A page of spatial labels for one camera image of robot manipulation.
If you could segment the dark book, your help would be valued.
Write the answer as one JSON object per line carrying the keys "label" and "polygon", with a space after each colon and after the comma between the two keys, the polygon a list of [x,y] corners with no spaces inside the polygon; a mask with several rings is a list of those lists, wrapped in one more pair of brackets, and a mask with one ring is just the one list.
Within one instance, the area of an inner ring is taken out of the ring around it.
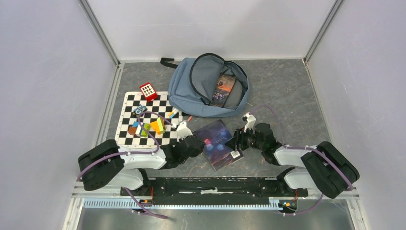
{"label": "dark book", "polygon": [[215,171],[244,158],[242,152],[226,146],[232,135],[221,119],[195,130],[194,134],[204,142],[203,151]]}

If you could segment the dark tale of cities book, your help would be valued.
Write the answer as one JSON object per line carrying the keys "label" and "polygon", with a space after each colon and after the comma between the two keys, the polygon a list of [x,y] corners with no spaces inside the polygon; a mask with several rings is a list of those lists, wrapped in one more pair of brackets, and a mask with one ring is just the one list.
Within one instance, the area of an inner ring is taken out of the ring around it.
{"label": "dark tale of cities book", "polygon": [[221,74],[218,78],[216,88],[211,99],[211,105],[216,107],[224,107],[235,83],[235,76]]}

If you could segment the blue student backpack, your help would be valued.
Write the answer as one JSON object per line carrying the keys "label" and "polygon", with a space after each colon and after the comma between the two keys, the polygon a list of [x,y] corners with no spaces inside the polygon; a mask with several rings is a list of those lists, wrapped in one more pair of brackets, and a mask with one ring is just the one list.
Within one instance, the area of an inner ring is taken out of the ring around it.
{"label": "blue student backpack", "polygon": [[[175,70],[169,82],[169,103],[180,111],[193,116],[222,118],[238,115],[244,110],[250,83],[237,63],[214,53],[187,57],[179,64],[174,64],[173,58],[163,57],[160,63]],[[224,105],[216,106],[212,98],[216,89],[226,89],[226,86],[218,85],[224,75],[232,77],[235,84],[229,90]]]}

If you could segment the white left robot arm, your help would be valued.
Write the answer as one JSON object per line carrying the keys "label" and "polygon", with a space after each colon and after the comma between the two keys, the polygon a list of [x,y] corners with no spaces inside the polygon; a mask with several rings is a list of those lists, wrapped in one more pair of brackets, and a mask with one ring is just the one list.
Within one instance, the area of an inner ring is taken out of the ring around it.
{"label": "white left robot arm", "polygon": [[145,195],[150,190],[146,169],[176,168],[202,153],[204,146],[196,136],[180,139],[174,145],[162,145],[158,150],[127,148],[108,139],[78,158],[77,180],[83,182],[86,191],[111,185]]}

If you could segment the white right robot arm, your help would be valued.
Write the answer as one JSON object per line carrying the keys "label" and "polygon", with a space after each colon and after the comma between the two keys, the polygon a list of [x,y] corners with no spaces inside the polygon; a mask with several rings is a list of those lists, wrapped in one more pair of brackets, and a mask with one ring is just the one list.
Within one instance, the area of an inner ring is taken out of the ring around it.
{"label": "white right robot arm", "polygon": [[226,146],[237,151],[257,149],[266,162],[288,166],[277,176],[276,188],[283,196],[295,189],[317,189],[334,199],[352,190],[353,183],[360,178],[358,170],[331,142],[306,147],[283,145],[266,123],[259,123],[253,129],[236,129]]}

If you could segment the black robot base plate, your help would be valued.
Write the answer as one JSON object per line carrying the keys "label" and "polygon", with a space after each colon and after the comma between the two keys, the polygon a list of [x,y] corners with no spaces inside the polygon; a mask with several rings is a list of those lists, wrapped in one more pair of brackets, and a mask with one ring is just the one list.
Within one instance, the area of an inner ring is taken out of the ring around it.
{"label": "black robot base plate", "polygon": [[265,205],[270,197],[307,197],[272,177],[157,177],[132,192],[155,205]]}

